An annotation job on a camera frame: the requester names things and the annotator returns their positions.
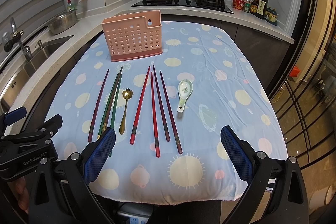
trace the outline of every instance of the spoon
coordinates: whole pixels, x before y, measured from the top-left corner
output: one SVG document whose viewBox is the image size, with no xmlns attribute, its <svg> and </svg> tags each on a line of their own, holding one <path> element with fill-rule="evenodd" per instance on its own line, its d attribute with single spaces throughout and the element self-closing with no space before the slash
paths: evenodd
<svg viewBox="0 0 336 224">
<path fill-rule="evenodd" d="M 189 80 L 182 80 L 178 85 L 178 95 L 180 97 L 180 101 L 178 103 L 177 112 L 183 112 L 185 101 L 190 96 L 193 91 L 193 83 Z"/>
<path fill-rule="evenodd" d="M 132 98 L 132 95 L 133 95 L 133 91 L 131 91 L 129 89 L 126 89 L 126 90 L 123 91 L 123 98 L 126 99 L 126 104 L 125 104 L 124 115 L 123 115 L 123 118 L 121 120 L 120 127 L 119 127 L 120 135 L 123 135 L 123 133 L 125 132 L 127 102 L 128 102 L 128 99 Z"/>
</svg>

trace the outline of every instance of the gold spoon handle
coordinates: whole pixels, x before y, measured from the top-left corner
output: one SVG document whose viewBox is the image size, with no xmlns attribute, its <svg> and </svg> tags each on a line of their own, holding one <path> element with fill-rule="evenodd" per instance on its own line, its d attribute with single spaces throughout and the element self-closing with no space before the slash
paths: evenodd
<svg viewBox="0 0 336 224">
<path fill-rule="evenodd" d="M 120 135 L 123 135 L 123 133 L 125 132 L 127 102 L 128 102 L 128 99 L 126 100 L 124 115 L 123 115 L 123 118 L 121 120 L 120 127 L 119 127 Z"/>
</svg>

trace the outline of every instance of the pink plastic basket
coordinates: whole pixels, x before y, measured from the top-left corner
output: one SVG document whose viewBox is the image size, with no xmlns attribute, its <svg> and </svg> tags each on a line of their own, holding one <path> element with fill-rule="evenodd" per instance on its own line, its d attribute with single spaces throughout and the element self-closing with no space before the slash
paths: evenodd
<svg viewBox="0 0 336 224">
<path fill-rule="evenodd" d="M 106 18 L 101 25 L 113 62 L 162 53 L 159 10 Z"/>
</svg>

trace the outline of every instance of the tablecloth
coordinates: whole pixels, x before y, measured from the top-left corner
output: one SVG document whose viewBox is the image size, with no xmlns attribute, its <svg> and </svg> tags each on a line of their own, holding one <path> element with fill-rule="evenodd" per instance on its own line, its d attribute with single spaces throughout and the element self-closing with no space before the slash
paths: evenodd
<svg viewBox="0 0 336 224">
<path fill-rule="evenodd" d="M 47 119 L 63 117 L 53 136 L 59 159 L 81 152 L 88 144 L 90 123 L 107 69 L 110 69 L 98 109 L 93 140 L 117 72 L 122 81 L 115 116 L 116 144 L 91 190 L 122 202 L 177 204 L 195 200 L 235 200 L 247 183 L 240 180 L 220 140 L 229 125 L 240 139 L 271 158 L 285 160 L 282 132 L 253 68 L 222 29 L 188 22 L 162 22 L 161 55 L 125 62 L 111 62 L 102 34 L 86 51 L 59 88 Z M 144 94 L 135 144 L 130 133 L 147 68 L 155 65 L 170 142 L 166 142 L 155 91 L 161 157 L 155 156 L 150 77 Z M 174 113 L 183 154 L 174 141 L 166 100 L 160 81 L 162 71 Z M 182 79 L 194 90 L 182 117 L 177 115 L 177 87 Z M 134 95 L 128 101 L 126 129 L 119 134 L 125 107 L 122 90 Z"/>
</svg>

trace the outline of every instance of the power socket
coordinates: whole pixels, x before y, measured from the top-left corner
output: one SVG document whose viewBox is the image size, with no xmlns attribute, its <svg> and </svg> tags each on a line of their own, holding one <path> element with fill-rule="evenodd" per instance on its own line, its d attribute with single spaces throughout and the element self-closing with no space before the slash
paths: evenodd
<svg viewBox="0 0 336 224">
<path fill-rule="evenodd" d="M 131 217 L 131 218 L 130 218 L 130 224 L 139 224 L 139 219 L 138 219 L 138 218 Z"/>
</svg>

